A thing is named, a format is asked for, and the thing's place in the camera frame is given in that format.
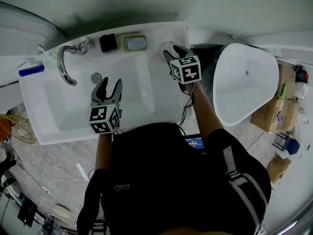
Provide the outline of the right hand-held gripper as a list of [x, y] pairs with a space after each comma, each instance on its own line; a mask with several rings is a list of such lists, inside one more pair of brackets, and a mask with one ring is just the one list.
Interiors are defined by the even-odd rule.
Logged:
[[201, 64], [197, 55], [192, 55], [192, 50], [173, 45], [174, 57], [167, 50], [163, 56], [170, 68], [170, 75], [179, 84], [182, 92], [186, 92], [186, 84], [201, 81]]

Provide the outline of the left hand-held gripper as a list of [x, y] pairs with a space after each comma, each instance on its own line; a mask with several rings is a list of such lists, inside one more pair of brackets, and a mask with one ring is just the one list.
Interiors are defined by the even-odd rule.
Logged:
[[119, 106], [122, 97], [123, 82], [121, 79], [117, 81], [109, 98], [107, 98], [107, 85], [108, 77], [105, 77], [96, 85], [91, 93], [89, 125], [95, 134], [112, 134], [120, 124], [122, 110], [119, 109]]

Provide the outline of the clear patterned glass cup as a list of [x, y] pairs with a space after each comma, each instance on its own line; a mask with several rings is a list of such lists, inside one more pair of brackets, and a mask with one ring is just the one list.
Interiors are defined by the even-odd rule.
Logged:
[[161, 46], [159, 47], [158, 49], [159, 55], [164, 61], [166, 61], [166, 58], [164, 57], [164, 53], [163, 53], [164, 50], [168, 51], [174, 58], [179, 57], [179, 55], [176, 53], [176, 51], [173, 48], [174, 45], [176, 45], [176, 43], [172, 41], [166, 41], [163, 44], [161, 44]]

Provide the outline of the teal toothbrush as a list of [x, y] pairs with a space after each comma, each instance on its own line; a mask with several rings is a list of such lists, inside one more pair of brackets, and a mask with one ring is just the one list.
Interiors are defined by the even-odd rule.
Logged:
[[48, 51], [46, 51], [46, 50], [43, 48], [42, 45], [38, 45], [37, 48], [38, 48], [39, 51], [43, 52], [44, 54], [46, 54], [46, 55], [49, 56], [50, 58], [52, 58], [52, 59], [54, 59], [54, 60], [57, 60], [57, 58], [56, 58], [53, 54], [51, 54], [51, 53], [49, 53]]

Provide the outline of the pale blue soap bar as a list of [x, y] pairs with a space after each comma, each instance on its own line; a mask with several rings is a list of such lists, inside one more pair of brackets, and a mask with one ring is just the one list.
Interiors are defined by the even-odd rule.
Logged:
[[127, 41], [127, 48], [130, 51], [143, 50], [147, 46], [147, 41], [144, 37], [133, 37]]

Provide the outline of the black soap dispenser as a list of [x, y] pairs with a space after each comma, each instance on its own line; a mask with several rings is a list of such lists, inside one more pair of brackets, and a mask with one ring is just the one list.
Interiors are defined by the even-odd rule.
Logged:
[[109, 53], [119, 49], [118, 41], [114, 33], [101, 36], [99, 43], [103, 53]]

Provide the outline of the green soap dish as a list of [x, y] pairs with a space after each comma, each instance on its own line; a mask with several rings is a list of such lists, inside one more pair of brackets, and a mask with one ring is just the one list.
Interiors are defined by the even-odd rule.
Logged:
[[146, 41], [147, 41], [146, 36], [142, 35], [142, 34], [126, 34], [126, 35], [122, 35], [122, 37], [121, 37], [121, 49], [122, 49], [123, 52], [134, 52], [134, 51], [128, 50], [128, 48], [127, 48], [127, 41], [130, 38], [133, 38], [133, 37], [144, 37], [146, 39]]

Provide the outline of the black phone with lit screen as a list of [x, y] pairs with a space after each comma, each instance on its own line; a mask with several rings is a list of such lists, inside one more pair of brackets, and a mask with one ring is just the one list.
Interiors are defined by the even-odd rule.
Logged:
[[191, 147], [195, 149], [204, 149], [201, 137], [187, 137], [185, 140]]

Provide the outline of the black shirt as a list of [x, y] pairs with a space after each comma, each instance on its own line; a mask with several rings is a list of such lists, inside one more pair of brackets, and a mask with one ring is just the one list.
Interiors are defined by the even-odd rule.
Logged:
[[111, 235], [157, 235], [175, 228], [254, 235], [256, 226], [232, 184], [224, 150], [231, 148], [240, 189], [262, 220], [271, 197], [265, 167], [224, 129], [204, 148], [190, 146], [174, 123], [154, 123], [113, 139], [112, 168], [97, 169], [77, 220], [89, 235], [99, 210]]

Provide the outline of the wide cardboard box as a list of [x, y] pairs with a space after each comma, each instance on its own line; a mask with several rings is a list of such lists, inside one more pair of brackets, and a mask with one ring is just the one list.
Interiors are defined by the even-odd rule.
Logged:
[[296, 123], [300, 102], [273, 98], [252, 114], [251, 124], [266, 132], [291, 131]]

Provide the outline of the tall cardboard box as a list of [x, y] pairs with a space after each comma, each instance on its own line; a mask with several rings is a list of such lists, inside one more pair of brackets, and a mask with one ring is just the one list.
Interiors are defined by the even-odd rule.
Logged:
[[283, 84], [287, 84], [287, 91], [285, 99], [291, 99], [294, 96], [294, 89], [295, 89], [295, 71], [288, 66], [279, 65], [279, 82], [276, 97], [280, 99], [280, 93]]

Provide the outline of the white paper roll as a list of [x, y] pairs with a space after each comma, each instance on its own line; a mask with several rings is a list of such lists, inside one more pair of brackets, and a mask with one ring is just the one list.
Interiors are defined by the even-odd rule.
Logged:
[[296, 82], [294, 89], [294, 97], [303, 100], [306, 97], [309, 84], [305, 82]]

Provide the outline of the black square device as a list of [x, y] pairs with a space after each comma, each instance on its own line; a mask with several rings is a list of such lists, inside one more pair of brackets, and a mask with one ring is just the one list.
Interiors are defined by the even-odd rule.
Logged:
[[30, 199], [25, 199], [18, 213], [18, 219], [28, 227], [32, 227], [32, 223], [37, 211], [37, 205]]

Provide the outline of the blue plastic container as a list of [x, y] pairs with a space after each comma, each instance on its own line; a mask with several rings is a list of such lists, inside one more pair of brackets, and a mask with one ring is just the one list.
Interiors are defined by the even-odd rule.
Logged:
[[300, 143], [293, 138], [288, 138], [283, 146], [283, 151], [287, 151], [289, 155], [295, 155], [300, 148]]

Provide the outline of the small cardboard box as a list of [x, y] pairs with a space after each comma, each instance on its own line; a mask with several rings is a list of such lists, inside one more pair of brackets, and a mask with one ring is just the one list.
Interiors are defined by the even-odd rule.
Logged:
[[283, 159], [279, 155], [275, 156], [267, 166], [267, 172], [272, 183], [277, 183], [290, 166], [291, 161]]

